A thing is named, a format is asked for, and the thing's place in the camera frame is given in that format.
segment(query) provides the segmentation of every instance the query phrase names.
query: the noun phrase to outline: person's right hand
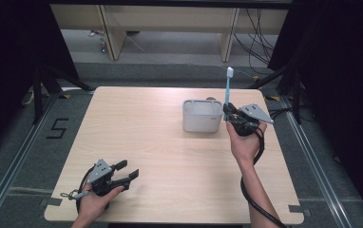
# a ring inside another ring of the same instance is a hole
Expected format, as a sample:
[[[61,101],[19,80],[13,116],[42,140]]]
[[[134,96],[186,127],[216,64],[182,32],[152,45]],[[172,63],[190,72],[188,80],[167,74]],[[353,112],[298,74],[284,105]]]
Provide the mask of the person's right hand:
[[[265,132],[267,123],[260,121],[258,128],[261,129],[262,132]],[[253,166],[254,158],[259,149],[258,136],[253,133],[249,136],[241,137],[236,133],[235,128],[230,122],[226,122],[226,129],[228,130],[231,141],[232,154],[238,162],[238,165],[240,167],[242,165]]]

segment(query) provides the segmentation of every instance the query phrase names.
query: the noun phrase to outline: person's right arm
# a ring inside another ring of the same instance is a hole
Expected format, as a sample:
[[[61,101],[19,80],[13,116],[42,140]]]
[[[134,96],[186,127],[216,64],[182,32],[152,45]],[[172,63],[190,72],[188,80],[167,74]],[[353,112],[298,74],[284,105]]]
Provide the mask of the person's right arm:
[[[230,136],[232,154],[238,163],[247,193],[256,204],[275,218],[279,219],[273,204],[261,184],[254,166],[254,157],[259,149],[258,136],[252,134],[247,137],[241,137],[236,133],[235,128],[229,122],[226,122],[226,128]],[[262,132],[265,132],[267,123],[260,122],[258,128],[260,128]],[[252,227],[277,227],[250,204],[249,210]]]

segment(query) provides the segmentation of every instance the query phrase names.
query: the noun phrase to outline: light wood table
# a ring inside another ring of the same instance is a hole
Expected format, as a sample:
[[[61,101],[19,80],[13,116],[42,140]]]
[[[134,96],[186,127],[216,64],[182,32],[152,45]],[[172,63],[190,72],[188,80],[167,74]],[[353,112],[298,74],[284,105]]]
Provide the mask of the light wood table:
[[[78,188],[98,159],[109,165],[128,160],[115,172],[140,176],[130,189],[110,202],[99,218],[108,222],[244,224],[250,223],[248,203],[240,192],[241,174],[230,151],[224,122],[217,133],[182,130],[182,103],[188,99],[224,98],[224,89],[166,87],[99,87],[67,157],[52,194]],[[235,106],[257,103],[267,110],[257,90],[232,89]],[[265,133],[265,151],[256,164],[261,181],[282,222],[299,224],[303,214],[272,125]],[[49,205],[47,220],[75,220],[75,201]]]

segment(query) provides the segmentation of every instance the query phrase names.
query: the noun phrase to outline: person's left hand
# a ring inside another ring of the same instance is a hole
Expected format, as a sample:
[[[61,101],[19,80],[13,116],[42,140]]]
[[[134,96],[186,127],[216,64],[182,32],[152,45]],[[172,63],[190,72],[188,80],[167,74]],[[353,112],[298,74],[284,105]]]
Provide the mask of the person's left hand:
[[[83,192],[91,189],[90,183],[86,183]],[[80,201],[80,211],[78,218],[74,221],[72,227],[88,227],[95,219],[97,219],[105,210],[107,204],[124,190],[123,186],[119,186],[111,190],[105,196],[99,197],[93,192],[89,192],[83,196]]]

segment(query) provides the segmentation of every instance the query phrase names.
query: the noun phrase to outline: table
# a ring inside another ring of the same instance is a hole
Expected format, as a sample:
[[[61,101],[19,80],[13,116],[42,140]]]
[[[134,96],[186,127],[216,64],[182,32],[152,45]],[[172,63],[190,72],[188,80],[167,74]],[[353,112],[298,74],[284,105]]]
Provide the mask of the table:
[[[225,124],[221,122],[216,133],[182,130],[182,102],[207,97],[222,101],[224,89],[97,88],[52,197],[62,199],[60,193],[77,188],[100,158],[109,164],[128,160],[128,167],[115,172],[114,179],[135,169],[140,169],[140,176],[110,203],[99,221],[250,223]],[[258,90],[231,89],[230,101],[236,106],[257,103],[267,110]],[[272,125],[265,133],[265,145],[256,165],[258,175],[282,222],[299,224],[303,214],[289,210],[289,205],[299,202]],[[75,220],[75,201],[49,205],[45,217]]]

